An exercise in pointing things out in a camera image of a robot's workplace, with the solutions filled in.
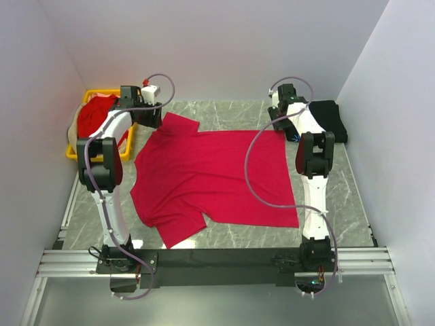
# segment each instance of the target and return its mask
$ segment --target red t-shirt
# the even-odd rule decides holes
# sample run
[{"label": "red t-shirt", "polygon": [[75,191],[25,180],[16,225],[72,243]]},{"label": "red t-shirt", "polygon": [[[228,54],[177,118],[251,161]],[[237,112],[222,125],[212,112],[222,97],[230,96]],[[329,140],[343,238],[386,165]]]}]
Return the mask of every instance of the red t-shirt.
[{"label": "red t-shirt", "polygon": [[[78,138],[89,137],[100,128],[117,98],[115,94],[108,97],[96,96],[91,98],[89,102],[82,107],[77,117]],[[122,135],[118,144],[121,144],[124,139],[127,139],[127,136],[128,131]]]},{"label": "red t-shirt", "polygon": [[[167,248],[220,223],[298,227],[296,209],[275,209],[249,192],[243,163],[257,130],[198,132],[199,122],[167,113],[135,160],[131,190],[139,218]],[[294,204],[283,133],[266,131],[249,159],[255,191],[274,204]]]}]

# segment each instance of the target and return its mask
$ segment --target black cloth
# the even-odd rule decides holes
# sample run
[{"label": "black cloth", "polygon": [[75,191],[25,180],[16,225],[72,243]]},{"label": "black cloth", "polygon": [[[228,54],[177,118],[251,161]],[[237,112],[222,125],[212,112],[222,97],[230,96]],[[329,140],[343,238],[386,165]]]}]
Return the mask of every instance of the black cloth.
[{"label": "black cloth", "polygon": [[[347,130],[341,121],[338,105],[334,101],[313,101],[309,108],[315,121],[325,131],[334,133],[336,143],[347,143]],[[290,130],[294,135],[291,137],[292,140],[299,141],[300,135],[293,124]]]}]

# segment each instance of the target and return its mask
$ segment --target white backdrop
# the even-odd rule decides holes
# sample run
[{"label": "white backdrop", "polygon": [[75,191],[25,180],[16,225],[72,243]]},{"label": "white backdrop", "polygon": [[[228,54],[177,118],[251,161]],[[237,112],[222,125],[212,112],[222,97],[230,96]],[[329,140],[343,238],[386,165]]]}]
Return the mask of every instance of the white backdrop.
[{"label": "white backdrop", "polygon": [[36,1],[0,1],[0,325],[18,325],[76,173],[67,126],[84,85]]},{"label": "white backdrop", "polygon": [[165,72],[178,100],[234,100],[266,98],[289,74],[312,82],[317,98],[336,99],[387,0],[40,3],[88,88]]},{"label": "white backdrop", "polygon": [[435,325],[435,2],[391,0],[338,97],[375,236],[414,325]]}]

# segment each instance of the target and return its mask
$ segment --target yellow plastic basket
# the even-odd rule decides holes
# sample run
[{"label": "yellow plastic basket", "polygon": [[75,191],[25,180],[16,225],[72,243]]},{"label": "yellow plastic basket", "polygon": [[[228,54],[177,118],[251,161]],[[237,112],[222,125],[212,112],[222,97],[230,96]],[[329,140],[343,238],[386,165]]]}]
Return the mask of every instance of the yellow plastic basket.
[{"label": "yellow plastic basket", "polygon": [[[89,96],[91,96],[94,93],[101,93],[101,94],[105,94],[105,95],[115,94],[115,95],[119,96],[120,90],[119,89],[117,89],[117,90],[88,90],[86,93],[84,93],[83,103],[87,103]],[[128,129],[127,146],[126,146],[125,152],[120,153],[121,161],[128,161],[130,159],[131,151],[133,149],[133,130],[135,129],[135,127],[136,127],[136,123],[134,123]],[[72,148],[71,145],[68,145],[67,152],[65,153],[65,155],[68,158],[71,158],[72,160],[77,161],[77,154],[74,152],[74,149]],[[91,158],[90,160],[92,162],[102,162],[103,157],[97,156],[95,158]]]}]

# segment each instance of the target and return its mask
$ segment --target gray marble surface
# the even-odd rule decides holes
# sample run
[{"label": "gray marble surface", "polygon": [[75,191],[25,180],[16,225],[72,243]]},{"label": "gray marble surface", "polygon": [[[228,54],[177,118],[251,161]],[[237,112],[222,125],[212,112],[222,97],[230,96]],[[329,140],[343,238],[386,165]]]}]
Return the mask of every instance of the gray marble surface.
[{"label": "gray marble surface", "polygon": [[[252,130],[261,129],[269,122],[268,102],[263,101],[199,101],[174,102],[165,111],[199,121],[201,130]],[[133,159],[124,162],[124,179],[120,186],[122,212],[136,248],[164,248],[156,228],[148,228],[138,218],[130,190],[136,180],[134,158],[145,145],[153,129],[138,126],[135,131]],[[292,188],[297,204],[304,201],[300,175],[296,172],[294,158],[297,143],[286,143],[286,156]],[[79,184],[63,249],[87,249],[101,246],[103,231],[97,207]],[[340,247],[372,246],[370,229],[360,196],[347,159],[345,146],[336,144],[334,166],[326,191],[328,218],[332,222]],[[304,226],[304,212],[298,212],[300,227],[272,228],[249,225],[215,223],[205,216],[207,228],[179,243],[174,248],[260,248],[296,247],[300,244]]]}]

